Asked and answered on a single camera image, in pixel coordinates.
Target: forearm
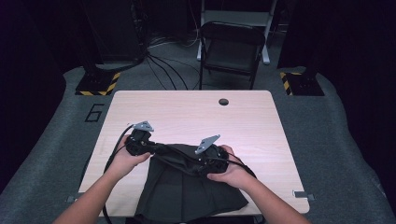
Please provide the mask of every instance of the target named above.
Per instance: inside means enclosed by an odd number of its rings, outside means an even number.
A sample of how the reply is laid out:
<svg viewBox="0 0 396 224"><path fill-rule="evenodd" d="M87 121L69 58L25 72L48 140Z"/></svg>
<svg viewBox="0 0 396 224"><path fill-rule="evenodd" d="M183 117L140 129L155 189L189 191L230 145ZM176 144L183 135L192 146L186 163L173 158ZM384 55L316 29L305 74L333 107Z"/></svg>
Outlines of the forearm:
<svg viewBox="0 0 396 224"><path fill-rule="evenodd" d="M95 223L111 190L113 190L118 181L112 175L102 175L54 223Z"/></svg>
<svg viewBox="0 0 396 224"><path fill-rule="evenodd" d="M269 223L309 223L304 216L285 203L259 180L249 179L243 190L259 207L262 215Z"/></svg>

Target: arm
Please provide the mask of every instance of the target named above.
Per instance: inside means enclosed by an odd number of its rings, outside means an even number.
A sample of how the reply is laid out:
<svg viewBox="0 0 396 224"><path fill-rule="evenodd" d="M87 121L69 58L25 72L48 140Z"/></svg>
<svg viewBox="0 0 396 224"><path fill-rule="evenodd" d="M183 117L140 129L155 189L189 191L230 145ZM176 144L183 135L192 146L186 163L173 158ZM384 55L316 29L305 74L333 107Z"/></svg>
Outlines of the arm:
<svg viewBox="0 0 396 224"><path fill-rule="evenodd" d="M233 154L233 150L230 147L221 147ZM234 157L230 157L230 160L238 162ZM225 173L209 174L207 178L225 182L246 192L269 223L309 223L304 216L238 165L229 164Z"/></svg>
<svg viewBox="0 0 396 224"><path fill-rule="evenodd" d="M126 136L120 145L124 145L125 139ZM131 156L125 147L122 148L107 171L53 223L95 223L114 186L148 158L149 153Z"/></svg>

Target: table top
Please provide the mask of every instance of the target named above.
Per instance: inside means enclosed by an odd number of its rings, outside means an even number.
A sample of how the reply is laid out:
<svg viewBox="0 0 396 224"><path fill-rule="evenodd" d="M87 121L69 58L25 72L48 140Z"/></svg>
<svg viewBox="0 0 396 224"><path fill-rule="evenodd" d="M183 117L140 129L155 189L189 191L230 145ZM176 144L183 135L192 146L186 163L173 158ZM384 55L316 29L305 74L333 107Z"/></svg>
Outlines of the table top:
<svg viewBox="0 0 396 224"><path fill-rule="evenodd" d="M227 99L227 105L220 105ZM216 145L228 145L276 195L300 213L309 210L290 147L269 91L117 91L78 192L85 192L102 174L122 132L147 120L154 128L150 141L198 146L220 134ZM136 166L113 189L106 203L113 217L131 217L147 179L149 162ZM251 198L231 215L257 215Z"/></svg>

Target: gray carpet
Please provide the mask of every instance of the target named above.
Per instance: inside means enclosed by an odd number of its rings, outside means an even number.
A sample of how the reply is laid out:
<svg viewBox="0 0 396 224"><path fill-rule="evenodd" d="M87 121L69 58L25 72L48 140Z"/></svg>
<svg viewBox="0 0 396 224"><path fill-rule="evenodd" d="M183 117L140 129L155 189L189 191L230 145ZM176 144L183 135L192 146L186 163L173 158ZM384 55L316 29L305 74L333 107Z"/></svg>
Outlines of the gray carpet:
<svg viewBox="0 0 396 224"><path fill-rule="evenodd" d="M357 145L347 130L343 105L332 84L318 75L325 96L288 96L283 88L281 71L276 69L283 34L276 34L269 48L271 64L261 64L255 90L273 94L291 152L305 191L315 196L306 217L313 223L396 223L375 172L364 162ZM149 49L155 55L182 63L169 62L183 77L189 90L198 81L197 44L161 45ZM106 65L115 67L120 64ZM172 90L163 70L147 61L121 73L115 91ZM182 81L164 65L178 90ZM0 196L1 223L50 223L69 205L65 200L78 192L84 165L90 157L96 138L111 103L109 96L76 96L75 87L84 75L82 68L64 74L67 88L64 99L46 131L31 154ZM205 75L205 90L248 89L245 77L228 78L221 74ZM94 104L103 113L98 122L85 122ZM112 218L123 223L124 218ZM99 218L98 223L106 223Z"/></svg>

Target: black cloth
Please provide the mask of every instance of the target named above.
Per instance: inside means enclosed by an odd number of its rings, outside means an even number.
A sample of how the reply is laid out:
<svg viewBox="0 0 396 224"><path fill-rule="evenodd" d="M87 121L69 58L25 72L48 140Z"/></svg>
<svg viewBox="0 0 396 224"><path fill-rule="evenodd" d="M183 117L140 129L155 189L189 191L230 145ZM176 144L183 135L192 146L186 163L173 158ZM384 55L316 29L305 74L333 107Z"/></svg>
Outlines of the black cloth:
<svg viewBox="0 0 396 224"><path fill-rule="evenodd" d="M186 145L174 147L189 155L196 149ZM248 204L239 189L199 176L192 172L196 168L189 166L180 154L173 150L167 152L150 159L136 217L165 223L187 222L239 210Z"/></svg>

